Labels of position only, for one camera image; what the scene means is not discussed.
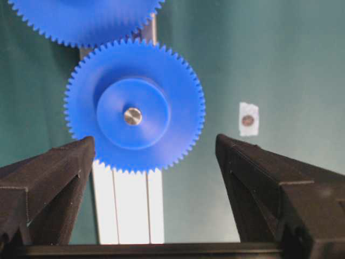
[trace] white tape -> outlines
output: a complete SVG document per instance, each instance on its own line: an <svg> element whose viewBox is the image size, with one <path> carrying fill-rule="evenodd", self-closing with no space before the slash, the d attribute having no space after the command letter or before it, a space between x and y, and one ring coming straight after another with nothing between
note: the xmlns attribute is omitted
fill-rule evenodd
<svg viewBox="0 0 345 259"><path fill-rule="evenodd" d="M239 131L241 137L259 134L259 107L254 104L239 104Z"/></svg>

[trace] green wall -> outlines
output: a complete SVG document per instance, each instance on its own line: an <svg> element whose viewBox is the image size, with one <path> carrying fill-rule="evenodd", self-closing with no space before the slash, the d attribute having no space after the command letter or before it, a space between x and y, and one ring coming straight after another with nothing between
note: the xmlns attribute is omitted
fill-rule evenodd
<svg viewBox="0 0 345 259"><path fill-rule="evenodd" d="M165 240L238 239L214 156L215 137L240 138L239 102L260 108L263 148L345 171L345 1L167 0L160 42L182 54L204 87L197 146L163 172ZM71 141L63 93L78 50L32 32L0 1L0 166ZM88 185L72 243L96 243Z"/></svg>
<svg viewBox="0 0 345 259"><path fill-rule="evenodd" d="M198 73L207 112L197 146L163 173L167 242L238 238L218 133L345 173L345 1L167 0L158 37ZM241 101L260 108L258 137L239 136Z"/></svg>
<svg viewBox="0 0 345 259"><path fill-rule="evenodd" d="M0 0L0 167L72 141L63 114L79 51L33 32ZM96 243L89 183L72 243Z"/></svg>

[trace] blue gear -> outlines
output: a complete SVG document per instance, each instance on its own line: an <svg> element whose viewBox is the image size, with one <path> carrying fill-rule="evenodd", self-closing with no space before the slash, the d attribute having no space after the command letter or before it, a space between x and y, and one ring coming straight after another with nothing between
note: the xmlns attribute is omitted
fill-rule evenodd
<svg viewBox="0 0 345 259"><path fill-rule="evenodd" d="M103 45L72 73L65 98L75 139L95 138L96 159L129 172L167 169L201 134L205 100L187 62L165 46L139 40ZM124 112L137 108L131 126Z"/></svg>
<svg viewBox="0 0 345 259"><path fill-rule="evenodd" d="M72 47L95 47L136 33L165 0L9 0L39 34Z"/></svg>

